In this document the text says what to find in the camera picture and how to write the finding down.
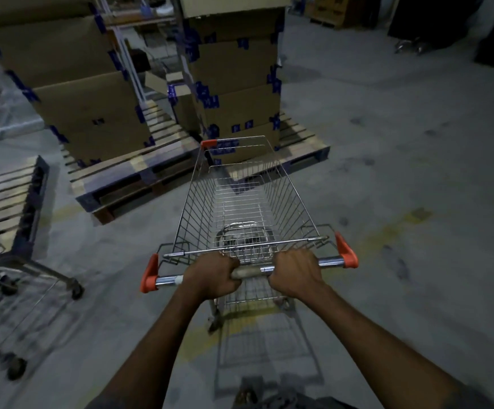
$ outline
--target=person's right hand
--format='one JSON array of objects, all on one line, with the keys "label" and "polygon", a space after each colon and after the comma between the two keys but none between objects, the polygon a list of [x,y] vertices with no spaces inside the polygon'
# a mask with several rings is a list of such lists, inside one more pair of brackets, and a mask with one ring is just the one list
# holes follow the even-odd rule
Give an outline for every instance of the person's right hand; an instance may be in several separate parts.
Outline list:
[{"label": "person's right hand", "polygon": [[306,249],[280,251],[274,255],[274,272],[268,277],[272,289],[304,301],[313,289],[324,286],[316,256]]}]

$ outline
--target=shopping cart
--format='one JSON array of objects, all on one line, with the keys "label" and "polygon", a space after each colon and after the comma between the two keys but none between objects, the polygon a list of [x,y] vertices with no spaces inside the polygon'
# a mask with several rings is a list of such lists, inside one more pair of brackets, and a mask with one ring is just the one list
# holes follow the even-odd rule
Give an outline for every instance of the shopping cart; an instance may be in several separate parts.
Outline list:
[{"label": "shopping cart", "polygon": [[[261,155],[237,164],[216,164],[216,155],[232,152]],[[339,255],[320,258],[321,268],[358,267],[358,259],[336,232]],[[211,139],[201,143],[172,252],[163,261],[191,264],[203,253],[219,251],[240,260],[232,273],[243,280],[225,298],[210,302],[209,331],[222,326],[223,309],[245,302],[272,300],[283,309],[291,301],[271,289],[266,276],[281,250],[314,249],[328,243],[320,235],[283,165],[264,136]],[[147,293],[181,284],[182,275],[159,276],[159,255],[153,254],[141,281]]]},{"label": "shopping cart", "polygon": [[27,366],[27,361],[12,351],[18,348],[13,335],[26,336],[34,323],[30,316],[59,281],[66,284],[73,300],[82,297],[84,288],[76,279],[10,254],[0,243],[0,367],[10,380],[20,378]]}]

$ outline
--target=forearm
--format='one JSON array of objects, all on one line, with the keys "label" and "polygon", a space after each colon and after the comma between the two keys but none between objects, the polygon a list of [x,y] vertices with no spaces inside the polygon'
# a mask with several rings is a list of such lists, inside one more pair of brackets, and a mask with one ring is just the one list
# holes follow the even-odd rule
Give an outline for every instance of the forearm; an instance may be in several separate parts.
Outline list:
[{"label": "forearm", "polygon": [[445,371],[321,284],[305,303],[345,346],[387,409],[441,409],[457,390]]},{"label": "forearm", "polygon": [[187,288],[179,286],[102,393],[132,409],[161,407],[179,346],[200,302]]}]

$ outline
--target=gray floor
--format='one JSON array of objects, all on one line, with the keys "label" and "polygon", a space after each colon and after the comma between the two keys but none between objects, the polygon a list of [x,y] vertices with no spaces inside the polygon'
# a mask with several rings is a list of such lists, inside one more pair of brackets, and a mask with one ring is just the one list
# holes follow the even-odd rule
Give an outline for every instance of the gray floor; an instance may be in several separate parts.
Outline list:
[{"label": "gray floor", "polygon": [[[327,281],[494,397],[494,69],[471,62],[467,41],[423,57],[394,55],[384,32],[335,32],[296,17],[284,43],[283,108],[332,146],[327,161],[291,178],[316,223],[341,230],[361,261]],[[98,226],[73,200],[51,135],[0,143],[0,164],[33,154],[52,165],[35,256],[79,276],[86,295],[45,306],[52,320],[21,346],[30,358],[25,378],[11,384],[0,372],[0,408],[80,409],[171,295],[141,295],[138,284],[150,254],[172,240],[188,187]],[[297,309],[291,317],[246,313],[219,339],[206,334],[202,307],[165,407],[228,408],[244,378],[268,393],[293,386],[381,407],[330,330]]]}]

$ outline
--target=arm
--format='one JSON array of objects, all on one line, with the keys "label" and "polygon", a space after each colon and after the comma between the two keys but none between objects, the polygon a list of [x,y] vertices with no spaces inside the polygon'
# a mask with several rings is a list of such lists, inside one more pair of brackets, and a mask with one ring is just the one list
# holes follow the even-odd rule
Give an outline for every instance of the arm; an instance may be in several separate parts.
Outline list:
[{"label": "arm", "polygon": [[162,407],[173,364],[192,316],[204,300],[237,290],[241,282],[233,281],[230,273],[238,265],[236,258],[209,253],[189,266],[182,284],[105,387],[102,397],[119,401],[128,409]]},{"label": "arm", "polygon": [[278,253],[272,288],[313,310],[345,346],[386,409],[441,409],[457,381],[373,323],[323,281],[308,250]]}]

